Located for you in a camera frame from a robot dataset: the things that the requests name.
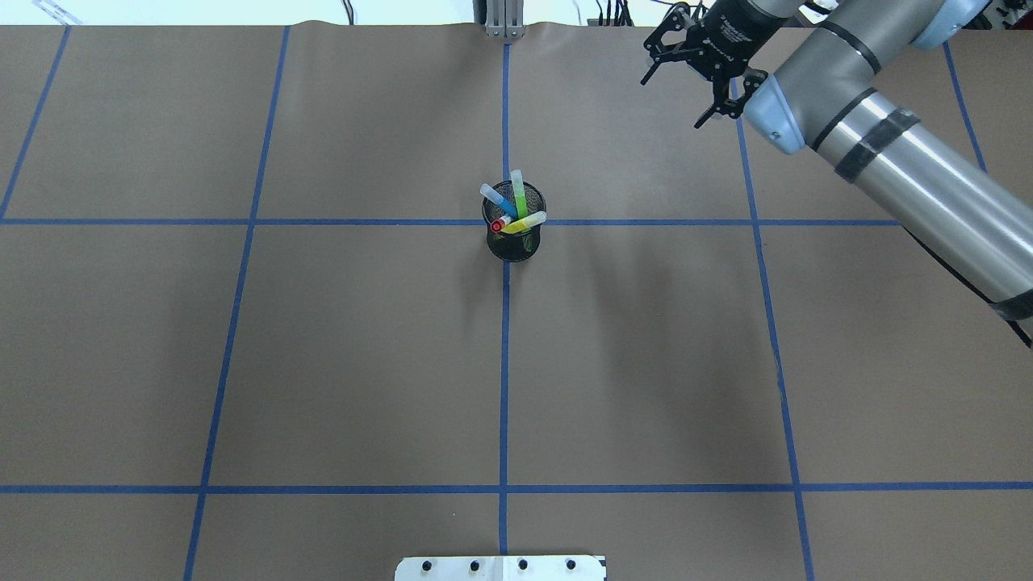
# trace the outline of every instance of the blue marker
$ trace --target blue marker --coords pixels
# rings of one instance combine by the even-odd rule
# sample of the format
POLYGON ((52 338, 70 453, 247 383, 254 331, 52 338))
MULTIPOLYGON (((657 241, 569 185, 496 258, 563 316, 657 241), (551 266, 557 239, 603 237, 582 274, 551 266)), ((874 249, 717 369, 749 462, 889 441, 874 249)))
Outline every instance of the blue marker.
POLYGON ((502 208, 502 211, 509 214, 513 218, 516 217, 516 207, 509 203, 502 194, 495 191, 495 188, 488 184, 480 185, 480 194, 488 198, 489 202, 502 208))

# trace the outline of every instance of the red marker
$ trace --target red marker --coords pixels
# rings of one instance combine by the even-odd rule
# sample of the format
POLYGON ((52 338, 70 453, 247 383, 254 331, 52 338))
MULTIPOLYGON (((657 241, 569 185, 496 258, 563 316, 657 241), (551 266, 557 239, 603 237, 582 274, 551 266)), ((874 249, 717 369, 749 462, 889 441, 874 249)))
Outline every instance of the red marker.
POLYGON ((502 228, 504 228, 507 225, 509 225, 509 222, 512 222, 512 221, 513 221, 512 217, 510 217, 510 216, 502 216, 501 218, 499 218, 499 219, 495 220, 494 222, 492 222, 492 232, 494 232, 495 234, 498 234, 498 233, 502 232, 502 228))

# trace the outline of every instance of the pen holder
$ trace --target pen holder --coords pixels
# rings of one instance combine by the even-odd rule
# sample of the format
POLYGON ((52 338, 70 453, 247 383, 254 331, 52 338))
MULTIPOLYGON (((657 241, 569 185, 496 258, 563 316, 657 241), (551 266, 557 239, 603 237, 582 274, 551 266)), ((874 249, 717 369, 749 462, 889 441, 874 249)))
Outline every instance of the pen holder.
MULTIPOLYGON (((495 185, 495 191, 503 197, 513 203, 512 182, 506 180, 495 185)), ((545 198, 531 184, 524 182, 524 195, 527 198, 528 215, 545 209, 545 198)), ((484 218, 484 225, 488 226, 488 249, 500 259, 507 263, 519 263, 534 255, 541 244, 541 224, 533 226, 527 232, 520 234, 505 234, 492 232, 492 222, 501 218, 505 212, 501 208, 492 204, 487 198, 480 202, 480 215, 484 218)))

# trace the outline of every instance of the blue grid line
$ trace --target blue grid line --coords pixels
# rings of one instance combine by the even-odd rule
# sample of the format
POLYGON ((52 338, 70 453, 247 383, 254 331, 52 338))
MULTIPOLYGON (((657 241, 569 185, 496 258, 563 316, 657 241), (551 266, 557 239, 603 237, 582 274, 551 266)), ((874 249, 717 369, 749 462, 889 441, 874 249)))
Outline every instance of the blue grid line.
POLYGON ((943 43, 943 56, 947 58, 947 69, 950 71, 950 82, 954 85, 954 97, 958 98, 958 108, 962 112, 962 120, 965 121, 965 129, 969 133, 969 141, 972 142, 972 150, 975 151, 975 159, 979 162, 979 169, 987 171, 987 161, 982 157, 982 149, 979 147, 979 140, 975 136, 975 129, 972 128, 972 120, 968 116, 968 108, 965 106, 965 95, 962 94, 962 84, 958 81, 958 70, 954 68, 954 57, 950 54, 950 42, 943 43))
MULTIPOLYGON (((896 220, 760 219, 762 226, 899 226, 896 220)), ((0 225, 483 226, 473 218, 3 218, 0 225)), ((566 218, 552 226, 752 226, 746 218, 566 218)))
MULTIPOLYGON (((738 91, 732 85, 732 96, 738 98, 738 91)), ((785 373, 782 367, 782 351, 779 348, 778 328, 775 326, 775 308, 772 303, 771 284, 768 280, 768 263, 764 261, 763 239, 760 234, 760 219, 757 213, 757 200, 753 190, 753 175, 750 172, 750 156, 746 149, 746 133, 743 120, 735 120, 735 131, 739 133, 739 152, 743 160, 743 176, 746 180, 746 195, 750 204, 750 218, 753 220, 753 244, 757 253, 757 266, 760 269, 760 286, 764 297, 764 310, 768 315, 768 334, 771 340, 772 353, 775 356, 775 369, 778 375, 778 390, 782 407, 782 428, 785 432, 785 448, 789 456, 789 473, 792 478, 793 499, 796 504, 796 524, 800 528, 800 545, 804 557, 804 571, 808 581, 814 581, 814 563, 811 558, 811 541, 807 530, 807 513, 804 510, 804 493, 800 487, 800 467, 796 462, 796 445, 792 434, 792 419, 789 416, 789 397, 785 390, 785 373)))
POLYGON ((51 94, 51 87, 54 85, 54 78, 57 77, 58 67, 61 66, 61 57, 64 55, 65 47, 68 45, 68 37, 70 35, 71 27, 66 26, 64 34, 61 35, 61 43, 58 44, 58 52, 54 55, 51 71, 46 74, 46 82, 43 83, 43 90, 39 93, 39 100, 36 101, 36 110, 32 113, 32 120, 29 121, 29 129, 25 132, 25 140, 22 141, 22 149, 18 152, 18 159, 14 161, 14 169, 10 173, 10 180, 7 181, 7 189, 4 191, 3 202, 0 202, 0 218, 3 218, 7 213, 10 197, 14 194, 14 185, 18 184, 18 176, 22 173, 22 164, 25 162, 25 156, 29 153, 32 135, 36 132, 36 124, 39 123, 39 116, 43 113, 43 105, 46 104, 46 96, 51 94))
MULTIPOLYGON (((502 47, 502 181, 509 179, 509 50, 502 47)), ((509 552, 509 263, 502 263, 502 339, 499 354, 499 554, 509 552)))
POLYGON ((205 450, 205 465, 201 469, 200 490, 197 493, 197 506, 194 510, 193 526, 190 529, 190 545, 187 548, 186 564, 183 569, 183 580, 190 581, 193 577, 194 559, 197 555, 197 542, 200 538, 201 521, 205 518, 205 502, 207 489, 212 477, 212 459, 215 456, 215 441, 219 435, 219 421, 222 418, 222 401, 226 394, 226 379, 229 376, 230 359, 233 354, 233 341, 237 338, 237 322, 241 314, 241 301, 244 297, 244 282, 248 275, 248 262, 251 257, 251 244, 254 240, 255 219, 258 217, 258 203, 261 200, 261 186, 265 174, 265 161, 269 158, 269 144, 273 139, 273 123, 276 119, 276 104, 280 96, 280 82, 283 80, 283 63, 287 56, 287 41, 290 39, 290 27, 283 27, 283 39, 280 41, 280 58, 276 66, 276 80, 273 82, 273 96, 269 104, 269 118, 265 121, 265 135, 262 139, 261 155, 258 160, 258 172, 255 176, 255 188, 251 197, 251 216, 248 232, 244 239, 244 251, 241 253, 241 269, 237 275, 237 290, 233 295, 233 307, 229 315, 229 329, 226 332, 226 347, 222 357, 222 368, 219 371, 219 385, 215 394, 215 405, 212 410, 212 424, 208 434, 208 446, 205 450))
MULTIPOLYGON (((222 495, 405 495, 405 494, 747 494, 906 491, 1033 490, 1033 481, 843 482, 782 484, 459 484, 459 485, 210 485, 222 495)), ((198 494, 200 486, 5 484, 0 494, 198 494)))

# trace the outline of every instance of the blue joint cap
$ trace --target blue joint cap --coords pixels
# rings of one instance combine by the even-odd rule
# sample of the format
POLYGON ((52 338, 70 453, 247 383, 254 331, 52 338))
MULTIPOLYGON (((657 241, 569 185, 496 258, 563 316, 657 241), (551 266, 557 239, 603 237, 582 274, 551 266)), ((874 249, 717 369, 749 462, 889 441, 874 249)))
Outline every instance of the blue joint cap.
POLYGON ((782 153, 792 155, 807 145, 775 74, 769 74, 753 93, 744 113, 750 125, 782 153))
POLYGON ((985 0, 946 0, 926 30, 911 44, 922 51, 943 44, 963 26, 972 22, 985 5, 985 0))

